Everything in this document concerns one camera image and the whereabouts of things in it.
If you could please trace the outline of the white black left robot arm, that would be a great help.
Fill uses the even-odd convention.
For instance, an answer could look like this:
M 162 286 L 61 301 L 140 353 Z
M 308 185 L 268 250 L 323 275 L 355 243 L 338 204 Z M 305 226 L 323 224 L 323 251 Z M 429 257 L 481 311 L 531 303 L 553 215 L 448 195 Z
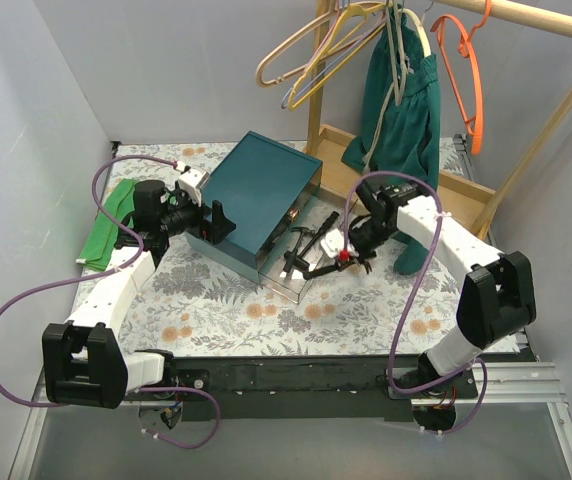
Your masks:
M 133 209 L 118 224 L 104 277 L 65 322 L 49 324 L 42 335 L 45 386 L 51 402 L 115 408 L 141 387 L 159 400 L 177 392 L 179 377 L 170 352 L 126 353 L 118 336 L 171 237 L 190 233 L 216 245 L 235 230 L 219 201 L 203 199 L 208 178 L 205 172 L 188 171 L 173 188 L 161 180 L 135 184 Z

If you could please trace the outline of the hammer with black grip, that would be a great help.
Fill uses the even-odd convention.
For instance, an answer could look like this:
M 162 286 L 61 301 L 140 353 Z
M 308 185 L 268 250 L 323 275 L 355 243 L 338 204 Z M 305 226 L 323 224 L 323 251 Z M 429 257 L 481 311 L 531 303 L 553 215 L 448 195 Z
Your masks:
M 305 257 L 307 253 L 313 248 L 313 246 L 331 229 L 336 220 L 339 218 L 339 212 L 333 211 L 321 224 L 321 226 L 314 233 L 310 241 L 301 250 L 300 254 Z

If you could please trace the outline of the teal drawer box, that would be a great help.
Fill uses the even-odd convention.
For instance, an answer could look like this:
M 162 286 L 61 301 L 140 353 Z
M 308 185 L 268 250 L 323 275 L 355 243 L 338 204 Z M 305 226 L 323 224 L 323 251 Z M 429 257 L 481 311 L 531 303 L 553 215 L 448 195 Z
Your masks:
M 259 133 L 248 132 L 212 171 L 202 190 L 210 204 L 222 203 L 236 229 L 213 245 L 187 234 L 190 247 L 248 280 L 260 269 L 276 241 L 294 223 L 321 182 L 322 161 Z

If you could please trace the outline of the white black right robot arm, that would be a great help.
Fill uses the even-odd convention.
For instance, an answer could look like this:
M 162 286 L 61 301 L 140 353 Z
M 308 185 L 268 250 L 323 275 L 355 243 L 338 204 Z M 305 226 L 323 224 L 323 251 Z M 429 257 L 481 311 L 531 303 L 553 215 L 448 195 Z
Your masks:
M 520 252 L 506 254 L 470 233 L 428 184 L 408 177 L 401 185 L 373 189 L 370 178 L 362 177 L 353 190 L 368 213 L 328 231 L 320 245 L 331 264 L 303 276 L 317 278 L 353 264 L 368 268 L 377 249 L 398 232 L 427 249 L 459 284 L 456 324 L 420 355 L 414 370 L 401 377 L 388 370 L 386 378 L 396 394 L 441 397 L 485 350 L 535 320 L 531 263 Z

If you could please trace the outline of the black claw hammer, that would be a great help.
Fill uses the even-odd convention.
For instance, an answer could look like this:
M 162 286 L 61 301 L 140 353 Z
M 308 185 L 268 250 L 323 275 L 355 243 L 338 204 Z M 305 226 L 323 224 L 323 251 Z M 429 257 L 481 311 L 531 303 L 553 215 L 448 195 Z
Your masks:
M 314 230 L 312 230 L 308 227 L 303 227 L 303 226 L 292 227 L 290 229 L 290 231 L 292 233 L 298 234 L 297 241 L 295 243 L 295 246 L 293 247 L 294 252 L 297 252 L 299 250 L 299 248 L 302 244 L 302 241 L 304 240 L 304 238 L 306 236 L 312 236 L 315 233 Z

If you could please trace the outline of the clear acrylic drawer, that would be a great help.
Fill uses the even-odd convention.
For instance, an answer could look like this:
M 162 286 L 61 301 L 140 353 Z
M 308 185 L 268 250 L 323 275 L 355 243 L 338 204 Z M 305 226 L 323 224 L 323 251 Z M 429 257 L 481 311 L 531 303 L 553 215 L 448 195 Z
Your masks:
M 333 211 L 338 211 L 339 218 L 331 227 L 330 230 L 332 230 L 333 228 L 341 226 L 344 214 L 343 210 L 344 207 L 342 204 L 335 205 L 333 203 L 325 202 L 317 197 L 313 197 L 302 209 L 294 223 L 289 226 L 279 240 L 275 242 L 274 248 L 269 254 L 268 259 L 260 269 L 260 285 L 290 302 L 300 304 L 313 284 L 313 279 L 304 280 L 302 274 L 305 271 L 297 269 L 293 269 L 290 273 L 285 273 L 283 271 L 283 267 L 285 265 L 284 253 L 288 250 L 293 250 L 298 237 L 298 234 L 292 233 L 290 229 L 292 227 L 303 226 L 316 232 L 324 220 Z M 304 238 L 298 251 L 301 251 L 305 247 L 312 236 L 306 236 Z M 310 263 L 308 271 L 331 263 L 331 260 L 325 255 L 320 247 L 320 240 L 305 256 L 305 259 Z

